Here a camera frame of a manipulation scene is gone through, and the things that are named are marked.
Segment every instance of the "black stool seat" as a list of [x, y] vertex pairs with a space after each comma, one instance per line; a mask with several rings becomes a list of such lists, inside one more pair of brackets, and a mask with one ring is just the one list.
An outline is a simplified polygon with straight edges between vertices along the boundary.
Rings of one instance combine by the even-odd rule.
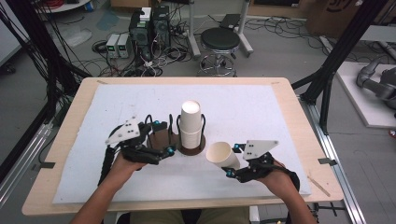
[[238, 47], [239, 36], [232, 30], [210, 28], [202, 32], [201, 41], [210, 49], [230, 50]]

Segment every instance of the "human hand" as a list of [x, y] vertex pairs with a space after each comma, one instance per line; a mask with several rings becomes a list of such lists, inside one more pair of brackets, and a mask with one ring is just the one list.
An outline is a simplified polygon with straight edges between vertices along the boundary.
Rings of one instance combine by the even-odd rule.
[[[285, 167], [285, 165], [277, 160], [274, 160], [274, 165]], [[297, 189], [291, 182], [290, 177], [283, 171], [274, 169], [268, 176], [258, 178], [267, 188], [275, 194], [278, 198], [285, 200], [289, 196], [295, 194]]]
[[113, 162], [110, 172], [102, 182], [101, 186], [117, 191], [122, 188], [134, 171], [142, 168], [145, 165], [147, 164], [127, 161], [122, 157], [121, 153], [119, 153]]

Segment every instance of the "stacked paper cups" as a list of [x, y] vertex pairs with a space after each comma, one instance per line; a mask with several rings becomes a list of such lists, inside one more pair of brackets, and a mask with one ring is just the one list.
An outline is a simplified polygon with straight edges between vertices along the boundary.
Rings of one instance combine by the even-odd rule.
[[182, 146], [187, 149], [197, 148], [201, 143], [201, 107], [198, 102], [189, 100], [181, 106], [180, 134]]

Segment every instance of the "forearm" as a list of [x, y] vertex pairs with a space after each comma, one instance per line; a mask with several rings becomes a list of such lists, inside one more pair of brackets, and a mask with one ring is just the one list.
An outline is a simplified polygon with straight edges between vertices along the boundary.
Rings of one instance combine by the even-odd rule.
[[116, 192], [115, 189], [107, 188], [105, 185], [99, 186], [70, 223], [101, 223]]
[[301, 197], [297, 190], [282, 200], [289, 209], [291, 222], [293, 224], [317, 223], [309, 211], [303, 197]]

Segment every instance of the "wooden table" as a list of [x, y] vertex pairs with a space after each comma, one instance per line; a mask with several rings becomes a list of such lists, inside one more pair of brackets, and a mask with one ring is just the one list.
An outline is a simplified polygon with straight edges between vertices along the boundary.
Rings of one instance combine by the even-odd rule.
[[[54, 161], [53, 169], [42, 169], [26, 199], [22, 212], [26, 216], [76, 213], [81, 203], [53, 204], [52, 199], [61, 180], [64, 163], [73, 146], [78, 129], [91, 105], [99, 85], [106, 84], [172, 84], [172, 85], [271, 85], [290, 131], [300, 161], [308, 175], [312, 194], [310, 202], [340, 201], [343, 191], [328, 164], [319, 164], [325, 155], [287, 79], [282, 77], [89, 77], [85, 78], [71, 104], [46, 161]], [[108, 211], [203, 208], [282, 203], [279, 199], [227, 199], [160, 202], [112, 203]]]

